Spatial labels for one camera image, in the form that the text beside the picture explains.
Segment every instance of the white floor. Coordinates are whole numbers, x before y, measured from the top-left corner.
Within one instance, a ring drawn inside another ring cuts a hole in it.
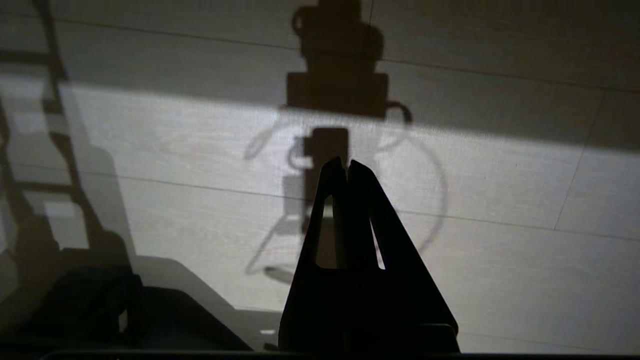
[[[287,74],[306,71],[291,17],[314,1],[54,1],[70,78],[60,124],[93,209],[145,283],[188,292],[256,349],[275,342],[289,289],[263,269],[294,266],[303,236],[304,180],[288,153],[314,128],[343,127],[464,352],[638,353],[640,30],[637,4],[607,3],[363,1],[385,39],[376,72],[413,114],[406,129],[396,110],[380,122],[283,107]],[[30,1],[3,2],[0,51],[46,50]],[[69,184],[45,136],[50,93],[45,67],[0,63],[2,166],[20,181]],[[81,208],[28,198],[61,247],[87,248]],[[0,299],[18,282],[39,294],[12,264],[6,203]]]

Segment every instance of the tiled floor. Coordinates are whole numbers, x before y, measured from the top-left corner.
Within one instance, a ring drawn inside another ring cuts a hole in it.
[[[145,284],[274,343],[289,285],[266,269],[295,266],[330,128],[378,175],[463,351],[638,353],[637,3],[554,3],[54,1],[52,86],[42,20],[3,2],[0,322],[121,247]],[[32,186],[25,206],[7,177],[84,195]]]

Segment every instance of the floor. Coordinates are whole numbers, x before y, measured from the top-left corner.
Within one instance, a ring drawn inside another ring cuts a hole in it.
[[[462,351],[638,353],[639,12],[62,0],[47,22],[5,0],[0,322],[70,266],[125,261],[262,350],[343,154],[379,177]]]

